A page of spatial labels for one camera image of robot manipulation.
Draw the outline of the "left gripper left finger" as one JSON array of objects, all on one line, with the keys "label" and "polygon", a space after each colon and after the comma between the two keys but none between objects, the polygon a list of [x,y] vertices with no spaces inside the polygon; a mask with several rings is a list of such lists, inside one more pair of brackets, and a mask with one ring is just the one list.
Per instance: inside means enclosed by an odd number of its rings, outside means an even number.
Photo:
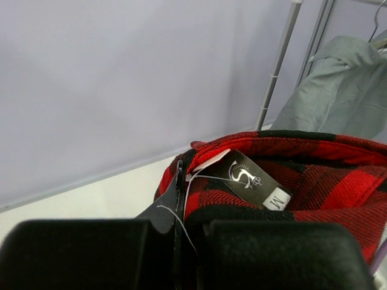
[{"label": "left gripper left finger", "polygon": [[2,289],[180,289],[183,163],[133,219],[30,220],[1,247]]}]

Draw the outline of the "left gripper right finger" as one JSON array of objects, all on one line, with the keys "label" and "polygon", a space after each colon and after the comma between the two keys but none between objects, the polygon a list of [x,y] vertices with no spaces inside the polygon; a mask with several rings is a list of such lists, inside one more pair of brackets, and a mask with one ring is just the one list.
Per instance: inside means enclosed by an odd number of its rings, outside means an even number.
[{"label": "left gripper right finger", "polygon": [[375,289],[360,247],[339,224],[213,221],[203,289]]}]

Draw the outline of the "red black plaid shirt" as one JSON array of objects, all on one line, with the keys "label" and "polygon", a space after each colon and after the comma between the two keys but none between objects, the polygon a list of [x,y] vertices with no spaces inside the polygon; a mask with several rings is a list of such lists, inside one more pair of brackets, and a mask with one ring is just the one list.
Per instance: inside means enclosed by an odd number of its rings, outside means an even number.
[{"label": "red black plaid shirt", "polygon": [[290,191],[283,212],[266,213],[237,197],[221,181],[197,178],[188,185],[185,224],[192,228],[215,219],[332,222],[358,241],[368,263],[376,255],[386,226],[386,145],[317,132],[264,130],[240,132],[210,142],[194,141],[165,170],[155,192],[226,149],[236,149]]}]

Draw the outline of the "grey shirt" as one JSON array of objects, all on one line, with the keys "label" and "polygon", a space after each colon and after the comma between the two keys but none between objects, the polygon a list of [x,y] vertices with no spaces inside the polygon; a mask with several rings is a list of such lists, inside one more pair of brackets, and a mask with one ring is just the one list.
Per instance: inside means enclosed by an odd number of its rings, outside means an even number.
[{"label": "grey shirt", "polygon": [[386,53],[337,36],[311,59],[273,130],[323,132],[386,142]]}]

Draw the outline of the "hanger of grey shirt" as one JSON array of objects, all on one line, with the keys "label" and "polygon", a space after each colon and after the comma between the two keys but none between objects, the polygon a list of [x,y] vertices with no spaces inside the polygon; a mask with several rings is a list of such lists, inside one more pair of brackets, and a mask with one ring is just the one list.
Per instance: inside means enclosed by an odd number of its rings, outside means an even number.
[{"label": "hanger of grey shirt", "polygon": [[383,1],[368,1],[369,4],[376,5],[377,10],[374,13],[374,30],[368,40],[370,44],[377,50],[381,50],[386,45],[386,37],[376,38],[376,32],[379,29],[379,14],[383,7],[386,7],[386,0]]}]

